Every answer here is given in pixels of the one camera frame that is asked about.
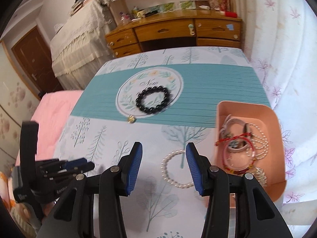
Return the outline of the left hand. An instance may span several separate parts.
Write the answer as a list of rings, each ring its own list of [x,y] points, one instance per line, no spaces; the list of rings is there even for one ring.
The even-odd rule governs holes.
[[[54,206],[54,202],[49,204],[42,204],[41,209],[44,217],[39,220],[35,215],[33,208],[29,204],[18,203],[16,204],[16,209],[23,220],[28,222],[34,229],[39,229],[43,220],[49,215],[49,212]]]

